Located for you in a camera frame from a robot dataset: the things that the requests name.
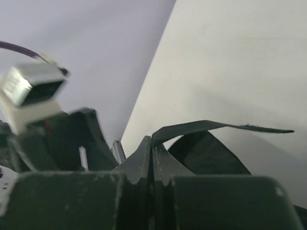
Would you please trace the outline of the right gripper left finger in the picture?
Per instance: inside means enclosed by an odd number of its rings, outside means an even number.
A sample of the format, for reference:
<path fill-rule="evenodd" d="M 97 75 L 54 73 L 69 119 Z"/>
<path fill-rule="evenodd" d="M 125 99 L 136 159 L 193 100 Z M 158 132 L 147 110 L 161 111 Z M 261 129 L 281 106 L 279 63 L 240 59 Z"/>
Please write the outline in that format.
<path fill-rule="evenodd" d="M 151 138 L 111 171 L 27 172 L 0 208 L 3 230 L 146 230 Z"/>

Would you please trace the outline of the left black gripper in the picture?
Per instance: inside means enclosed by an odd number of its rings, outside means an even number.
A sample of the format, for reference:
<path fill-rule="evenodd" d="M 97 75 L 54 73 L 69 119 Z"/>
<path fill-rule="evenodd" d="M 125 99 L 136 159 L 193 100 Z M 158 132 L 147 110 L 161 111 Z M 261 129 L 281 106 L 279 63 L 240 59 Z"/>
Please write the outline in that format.
<path fill-rule="evenodd" d="M 95 109 L 85 107 L 30 122 L 19 135 L 12 133 L 7 122 L 0 122 L 0 165 L 16 172 L 77 171 L 81 167 L 79 147 L 85 148 L 91 171 L 118 166 Z"/>

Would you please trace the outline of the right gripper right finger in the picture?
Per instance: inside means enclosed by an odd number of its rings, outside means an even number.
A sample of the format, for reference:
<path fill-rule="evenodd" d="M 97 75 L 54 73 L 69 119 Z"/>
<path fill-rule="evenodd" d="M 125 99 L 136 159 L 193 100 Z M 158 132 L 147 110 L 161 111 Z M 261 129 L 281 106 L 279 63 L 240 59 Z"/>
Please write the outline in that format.
<path fill-rule="evenodd" d="M 274 179 L 194 175 L 163 145 L 152 149 L 158 230 L 301 230 L 286 191 Z"/>

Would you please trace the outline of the black folding umbrella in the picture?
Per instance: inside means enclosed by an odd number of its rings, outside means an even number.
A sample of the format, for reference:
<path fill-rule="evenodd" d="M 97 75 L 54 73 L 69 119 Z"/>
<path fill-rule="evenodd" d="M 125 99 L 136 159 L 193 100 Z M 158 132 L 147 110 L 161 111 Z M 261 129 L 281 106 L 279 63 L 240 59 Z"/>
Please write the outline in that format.
<path fill-rule="evenodd" d="M 210 120 L 200 120 L 165 126 L 152 134 L 152 147 L 180 136 L 168 152 L 194 174 L 251 175 L 242 161 L 211 130 L 231 127 L 253 132 L 285 134 L 293 130 L 276 129 L 254 125 L 232 125 Z"/>

